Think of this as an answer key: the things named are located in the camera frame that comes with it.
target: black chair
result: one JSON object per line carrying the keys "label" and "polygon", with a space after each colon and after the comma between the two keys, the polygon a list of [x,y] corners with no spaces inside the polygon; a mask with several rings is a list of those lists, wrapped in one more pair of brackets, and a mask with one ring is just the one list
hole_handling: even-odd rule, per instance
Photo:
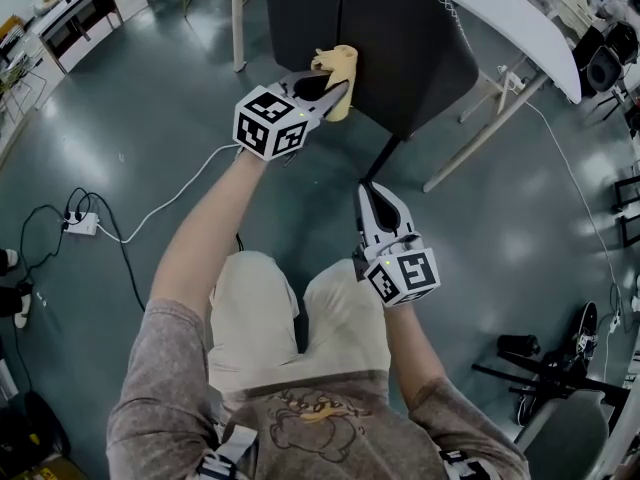
{"label": "black chair", "polygon": [[486,368],[479,364],[471,365],[472,369],[487,375],[492,375],[499,379],[535,388],[535,391],[509,388],[509,391],[512,393],[539,396],[544,399],[566,399],[578,390],[586,389],[591,391],[602,391],[604,393],[604,401],[614,408],[613,414],[609,418],[609,431],[613,430],[613,427],[617,423],[618,418],[622,413],[622,409],[624,409],[624,404],[627,402],[627,398],[629,396],[629,391],[624,388],[605,384],[604,382],[598,382],[582,375],[566,372],[558,368],[549,367],[539,361],[527,359],[510,352],[498,351],[498,357],[501,357],[502,359],[505,359],[506,361],[539,376],[539,380],[531,380],[524,377],[518,377],[517,375],[510,375],[492,368]]}
{"label": "black chair", "polygon": [[392,133],[393,150],[466,94],[478,66],[449,0],[267,0],[278,64],[309,69],[316,48],[358,50],[353,106]]}

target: concrete floor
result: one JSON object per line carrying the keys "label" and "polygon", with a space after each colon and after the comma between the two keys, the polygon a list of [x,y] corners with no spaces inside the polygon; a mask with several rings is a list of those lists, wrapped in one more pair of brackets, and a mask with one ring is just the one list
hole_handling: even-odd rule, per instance
{"label": "concrete floor", "polygon": [[[250,0],[245,15],[249,64],[244,72],[233,72],[229,10],[230,0],[194,0],[185,21],[181,0],[162,0],[155,12],[142,10],[78,63],[27,125],[0,172],[0,245],[17,248],[31,209],[43,203],[62,208],[78,185],[107,199],[128,236],[211,151],[231,141],[235,103],[285,71],[271,56],[265,2]],[[460,14],[483,69],[494,73],[497,64],[515,56],[506,39],[468,13]],[[562,159],[529,108],[437,189],[421,192],[422,183],[488,117],[487,107],[464,125],[457,123],[473,97],[467,95],[416,133],[379,181],[408,204],[436,253],[442,287],[417,304],[426,333],[456,385],[515,436],[515,395],[507,393],[507,383],[472,373],[471,363],[499,364],[494,343],[503,333],[535,334],[543,350],[554,348],[586,301],[594,300],[600,315],[609,312],[611,279]],[[547,116],[573,166],[611,250],[629,309],[637,249],[621,249],[608,210],[611,183],[629,176],[635,159],[622,115],[601,124],[604,111],[591,113],[590,102],[572,106],[551,86],[532,102]],[[354,183],[387,135],[354,111],[346,121],[314,132],[289,167],[280,162],[270,167],[241,234],[247,248],[277,259],[299,294],[315,274],[355,247]],[[222,153],[129,246],[143,293],[176,227],[231,158],[232,153]],[[102,210],[101,215],[104,224],[107,214]],[[32,223],[29,258],[54,247],[57,225],[51,215]],[[92,479],[107,478],[106,420],[141,319],[120,250],[101,234],[68,236],[60,255],[35,278],[46,306],[34,298],[29,326],[20,332],[35,389],[66,428],[73,458]],[[596,378],[604,365],[605,327],[590,370]],[[0,322],[0,337],[11,371],[25,389],[8,320]],[[612,336],[610,382],[621,383],[634,341],[635,329]],[[400,408],[395,388],[392,394]]]}

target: desk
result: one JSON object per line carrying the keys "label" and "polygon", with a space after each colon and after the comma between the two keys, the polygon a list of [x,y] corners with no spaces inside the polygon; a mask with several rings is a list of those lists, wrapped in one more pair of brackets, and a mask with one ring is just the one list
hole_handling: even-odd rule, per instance
{"label": "desk", "polygon": [[60,70],[66,74],[67,70],[60,63],[60,57],[80,38],[90,40],[87,30],[102,18],[109,19],[110,13],[115,13],[121,25],[124,25],[115,0],[64,0],[56,5],[49,13],[36,23],[31,29],[40,39]]}
{"label": "desk", "polygon": [[505,36],[542,70],[518,97],[425,183],[429,192],[487,141],[549,78],[574,103],[581,99],[578,69],[560,30],[527,0],[453,0]]}

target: metal pole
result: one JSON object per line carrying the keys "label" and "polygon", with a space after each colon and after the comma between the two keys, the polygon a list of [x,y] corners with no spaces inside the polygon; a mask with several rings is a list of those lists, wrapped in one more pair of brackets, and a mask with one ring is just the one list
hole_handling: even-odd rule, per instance
{"label": "metal pole", "polygon": [[373,181],[373,178],[375,177],[375,175],[378,174],[378,171],[380,171],[382,166],[386,163],[386,161],[389,159],[391,154],[395,151],[395,149],[398,147],[398,145],[401,142],[402,142],[402,139],[400,137],[398,137],[397,135],[392,135],[391,138],[387,141],[387,144],[385,145],[385,147],[382,149],[382,151],[380,151],[378,158],[376,158],[373,161],[373,164],[371,164],[371,167],[369,167],[369,171],[367,172],[365,177],[362,179],[362,181],[364,182]]}
{"label": "metal pole", "polygon": [[462,147],[454,156],[449,160],[442,168],[436,173],[422,187],[422,191],[427,193],[434,187],[436,187],[443,179],[456,170],[456,168],[469,158],[476,149],[482,146],[498,129],[506,123],[509,118],[515,114],[525,102],[536,92],[542,84],[544,84],[549,76],[546,73],[538,73],[533,80],[527,85],[514,102],[502,112],[500,112],[496,118],[485,126],[480,132],[471,139],[465,146]]}

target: strap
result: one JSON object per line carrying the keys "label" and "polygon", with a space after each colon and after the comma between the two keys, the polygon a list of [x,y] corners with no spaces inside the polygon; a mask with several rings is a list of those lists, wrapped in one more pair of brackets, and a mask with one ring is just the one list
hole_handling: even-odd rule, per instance
{"label": "strap", "polygon": [[440,451],[449,480],[500,480],[496,469],[485,459],[469,458],[465,452]]}
{"label": "strap", "polygon": [[245,478],[236,471],[236,463],[254,443],[257,435],[255,430],[236,425],[224,444],[215,451],[207,450],[196,469],[196,475],[188,477],[188,480]]}
{"label": "strap", "polygon": [[256,440],[257,435],[258,432],[253,429],[236,425],[229,439],[218,447],[216,453],[236,464]]}

